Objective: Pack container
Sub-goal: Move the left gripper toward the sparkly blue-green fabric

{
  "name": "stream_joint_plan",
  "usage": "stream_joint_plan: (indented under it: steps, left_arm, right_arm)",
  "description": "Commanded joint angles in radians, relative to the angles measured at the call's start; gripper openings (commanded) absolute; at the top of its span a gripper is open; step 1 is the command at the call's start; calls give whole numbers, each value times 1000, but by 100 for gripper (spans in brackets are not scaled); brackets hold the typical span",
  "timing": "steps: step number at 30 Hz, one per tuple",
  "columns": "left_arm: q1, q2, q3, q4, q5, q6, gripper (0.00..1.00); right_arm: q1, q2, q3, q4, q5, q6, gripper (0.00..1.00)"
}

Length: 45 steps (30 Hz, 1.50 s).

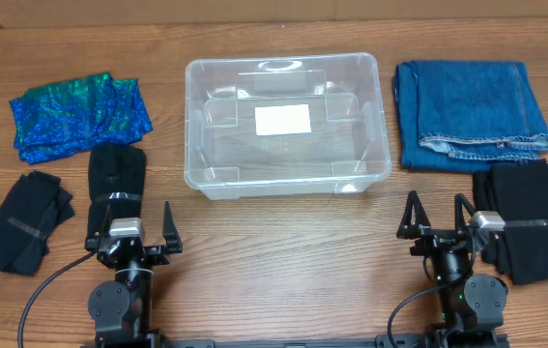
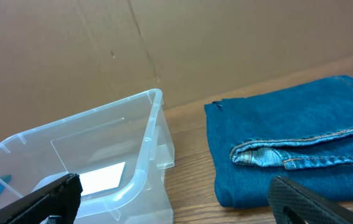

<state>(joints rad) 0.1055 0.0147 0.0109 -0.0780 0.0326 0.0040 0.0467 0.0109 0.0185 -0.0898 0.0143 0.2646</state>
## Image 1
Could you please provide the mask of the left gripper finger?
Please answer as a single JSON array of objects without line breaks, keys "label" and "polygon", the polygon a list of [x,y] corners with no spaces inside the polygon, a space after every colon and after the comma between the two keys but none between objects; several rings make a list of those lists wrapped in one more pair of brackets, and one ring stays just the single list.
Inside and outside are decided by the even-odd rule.
[{"label": "left gripper finger", "polygon": [[164,204],[162,237],[168,247],[180,247],[182,245],[178,229],[172,217],[170,203],[168,201]]},{"label": "left gripper finger", "polygon": [[112,210],[111,210],[111,207],[107,205],[104,213],[104,217],[101,222],[101,226],[99,228],[99,231],[97,232],[97,235],[99,237],[103,237],[108,234],[111,222],[112,222]]}]

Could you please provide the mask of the blue denim jeans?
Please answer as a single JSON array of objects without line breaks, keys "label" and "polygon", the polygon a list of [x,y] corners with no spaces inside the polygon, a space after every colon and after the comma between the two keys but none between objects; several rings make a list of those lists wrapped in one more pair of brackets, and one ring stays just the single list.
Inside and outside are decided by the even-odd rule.
[{"label": "blue denim jeans", "polygon": [[403,62],[392,92],[406,169],[473,174],[548,151],[548,126],[522,62]]}]

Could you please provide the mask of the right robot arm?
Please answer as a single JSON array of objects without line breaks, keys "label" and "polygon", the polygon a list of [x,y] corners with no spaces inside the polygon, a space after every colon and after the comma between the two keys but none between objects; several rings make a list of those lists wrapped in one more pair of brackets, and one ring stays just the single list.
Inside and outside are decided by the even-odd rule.
[{"label": "right robot arm", "polygon": [[401,302],[389,316],[387,336],[398,345],[392,326],[396,315],[411,302],[428,295],[439,297],[443,322],[427,328],[420,337],[422,347],[507,347],[497,328],[504,324],[508,289],[497,277],[476,274],[474,265],[482,249],[480,235],[501,232],[505,221],[493,211],[478,211],[465,197],[454,196],[454,227],[431,225],[418,193],[410,191],[396,237],[411,240],[410,254],[422,258],[422,266],[434,286]]}]

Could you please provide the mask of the black cloth with tape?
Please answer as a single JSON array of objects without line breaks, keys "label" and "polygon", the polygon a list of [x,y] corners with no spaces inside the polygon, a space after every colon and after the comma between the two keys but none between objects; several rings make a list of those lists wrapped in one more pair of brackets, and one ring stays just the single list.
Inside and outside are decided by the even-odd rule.
[{"label": "black cloth with tape", "polygon": [[130,145],[102,143],[93,148],[88,170],[88,238],[101,231],[107,208],[112,218],[141,217],[146,164],[145,153]]}]

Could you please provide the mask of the blue green sequin cloth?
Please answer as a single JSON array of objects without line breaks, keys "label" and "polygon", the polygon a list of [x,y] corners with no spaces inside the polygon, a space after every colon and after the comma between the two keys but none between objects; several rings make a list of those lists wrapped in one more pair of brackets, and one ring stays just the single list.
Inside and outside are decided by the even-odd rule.
[{"label": "blue green sequin cloth", "polygon": [[14,148],[30,164],[70,157],[103,142],[131,144],[153,130],[136,78],[108,72],[28,89],[10,101]]}]

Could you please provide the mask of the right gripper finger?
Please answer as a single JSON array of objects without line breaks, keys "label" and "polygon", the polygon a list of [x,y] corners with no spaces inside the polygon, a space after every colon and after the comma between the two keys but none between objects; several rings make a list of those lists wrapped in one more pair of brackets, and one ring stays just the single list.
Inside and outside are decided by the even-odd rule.
[{"label": "right gripper finger", "polygon": [[419,200],[418,193],[415,190],[410,191],[398,232],[423,232],[430,228],[431,223]]},{"label": "right gripper finger", "polygon": [[463,193],[457,193],[454,196],[454,220],[456,230],[462,230],[466,225],[464,212],[472,217],[476,213],[476,209]]}]

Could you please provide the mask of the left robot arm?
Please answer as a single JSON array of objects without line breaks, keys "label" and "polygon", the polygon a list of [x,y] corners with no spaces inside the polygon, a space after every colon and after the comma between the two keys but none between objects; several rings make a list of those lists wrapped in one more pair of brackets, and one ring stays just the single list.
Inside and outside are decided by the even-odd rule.
[{"label": "left robot arm", "polygon": [[107,210],[99,230],[86,240],[85,249],[114,272],[114,279],[98,285],[88,300],[97,347],[171,345],[163,331],[151,327],[153,268],[183,251],[169,204],[164,205],[161,234],[162,245],[147,246],[141,218],[114,218]]}]

